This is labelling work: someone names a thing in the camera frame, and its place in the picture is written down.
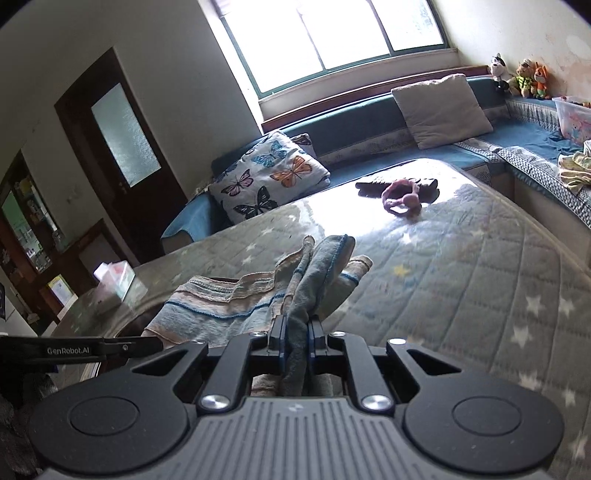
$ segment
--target gray cloth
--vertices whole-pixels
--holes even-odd
[[[307,368],[307,324],[311,315],[319,309],[324,296],[333,282],[349,262],[355,247],[355,239],[350,236],[329,236],[322,241],[313,255],[302,257],[298,270],[305,273],[295,291],[287,313],[287,345],[289,356],[286,372],[281,381],[281,394],[301,395]],[[314,379],[314,390],[326,389],[330,381]]]

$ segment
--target folded clothes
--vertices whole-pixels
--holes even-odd
[[[585,152],[559,156],[558,170],[560,180],[574,194],[585,186],[591,186],[591,144],[585,145]]]

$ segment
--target plastic storage box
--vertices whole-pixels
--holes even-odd
[[[553,98],[558,111],[558,121],[563,137],[583,145],[586,140],[591,140],[591,108],[576,105],[572,102],[583,103],[587,100],[574,96]]]

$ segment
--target round black pad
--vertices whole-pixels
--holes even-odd
[[[497,436],[515,430],[521,422],[521,413],[502,398],[472,397],[455,406],[453,418],[467,432]]]
[[[122,368],[47,397],[33,412],[29,437],[56,468],[118,475],[162,458],[188,427],[166,377]]]
[[[564,423],[547,398],[479,372],[420,378],[404,429],[435,461],[478,475],[547,466]]]
[[[129,400],[99,397],[75,406],[70,412],[70,423],[81,433],[102,437],[127,430],[138,416],[138,407]]]

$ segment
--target butterfly print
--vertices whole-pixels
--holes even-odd
[[[312,166],[303,157],[296,155],[289,170],[272,173],[270,177],[273,180],[280,181],[285,188],[290,188],[296,184],[301,175],[308,175],[311,172]]]
[[[228,168],[226,168],[222,173],[219,174],[219,176],[216,177],[216,179],[213,181],[214,183],[220,183],[224,178],[226,178],[226,176],[231,172],[236,170],[236,167],[238,166],[238,162],[234,162],[232,165],[230,165]]]
[[[269,190],[263,185],[256,194],[256,205],[236,205],[234,211],[249,219],[260,213],[265,213],[264,210],[273,210],[273,208],[277,208],[277,202],[271,200]]]
[[[251,169],[247,169],[240,180],[236,179],[236,182],[228,185],[226,188],[222,189],[222,193],[229,193],[230,197],[235,197],[240,193],[240,189],[245,189],[252,185],[254,179],[251,177]]]
[[[286,150],[283,150],[283,147],[277,140],[273,140],[273,143],[271,144],[271,153],[257,155],[255,158],[252,159],[252,161],[254,163],[258,163],[259,165],[263,165],[267,168],[270,168],[275,166],[276,160],[283,160],[286,156]]]

